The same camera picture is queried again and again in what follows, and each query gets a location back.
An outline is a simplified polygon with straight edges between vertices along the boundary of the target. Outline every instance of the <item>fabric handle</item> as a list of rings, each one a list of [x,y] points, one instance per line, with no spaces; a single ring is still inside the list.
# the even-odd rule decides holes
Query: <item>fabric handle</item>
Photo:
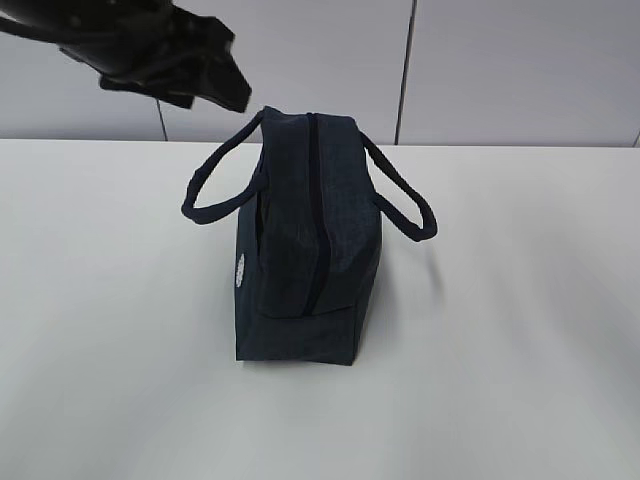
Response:
[[[391,203],[379,193],[375,193],[374,203],[376,206],[391,220],[391,222],[398,227],[398,229],[409,237],[414,242],[420,242],[422,240],[428,240],[438,233],[438,225],[436,218],[433,215],[431,207],[422,196],[416,192],[411,186],[400,176],[398,171],[391,165],[391,162],[380,149],[362,132],[362,143],[369,152],[373,163],[382,172],[391,179],[400,189],[406,193],[411,200],[413,200],[420,209],[420,215],[422,216],[422,227],[419,227],[415,223],[411,222]]]
[[[187,187],[187,196],[182,204],[182,213],[185,217],[190,218],[199,225],[216,222],[244,205],[251,197],[267,186],[268,181],[266,175],[256,174],[249,182],[247,188],[237,196],[209,207],[195,207],[200,190],[202,190],[205,182],[213,170],[218,166],[218,163],[220,163],[220,160],[222,160],[227,153],[240,145],[254,132],[262,121],[262,117],[263,111],[258,112],[258,114],[253,117],[253,120],[251,120],[233,137],[223,143],[215,152],[213,152],[207,161],[194,172],[193,178]]]

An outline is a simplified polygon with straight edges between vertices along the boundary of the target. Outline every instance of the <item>lunch bag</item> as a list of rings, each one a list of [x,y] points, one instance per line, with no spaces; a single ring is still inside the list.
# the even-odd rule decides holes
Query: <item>lunch bag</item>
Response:
[[[258,125],[263,147],[247,188],[223,203],[195,207],[222,157]],[[418,205],[422,227],[375,191],[365,149]],[[380,212],[416,242],[437,232],[427,202],[352,118],[286,115],[271,107],[196,170],[182,212],[208,224],[237,208],[237,360],[351,365],[380,259]]]

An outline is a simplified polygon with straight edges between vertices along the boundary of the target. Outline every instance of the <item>zipper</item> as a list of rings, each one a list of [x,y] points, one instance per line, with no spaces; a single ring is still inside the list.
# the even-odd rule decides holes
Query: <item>zipper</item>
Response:
[[[302,312],[303,316],[309,316],[313,313],[313,309],[329,276],[329,263],[331,261],[331,244],[329,243],[327,227],[324,224],[318,117],[314,113],[307,113],[307,119],[309,120],[309,199],[311,200],[311,213],[318,239],[318,259],[311,280],[309,296]]]

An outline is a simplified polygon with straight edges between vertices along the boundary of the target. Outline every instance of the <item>bag logo patch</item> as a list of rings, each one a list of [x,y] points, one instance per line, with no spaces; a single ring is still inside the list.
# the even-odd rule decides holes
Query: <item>bag logo patch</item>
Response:
[[[242,286],[242,279],[244,278],[244,253],[240,255],[240,260],[238,260],[238,268],[236,269],[236,287],[240,288]]]

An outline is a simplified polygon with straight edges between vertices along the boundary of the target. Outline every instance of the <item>white table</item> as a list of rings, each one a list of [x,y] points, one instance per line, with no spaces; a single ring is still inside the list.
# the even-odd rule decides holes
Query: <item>white table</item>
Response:
[[[440,233],[385,221],[348,368],[234,361],[213,148],[0,142],[1,479],[640,476],[640,150],[385,148]]]

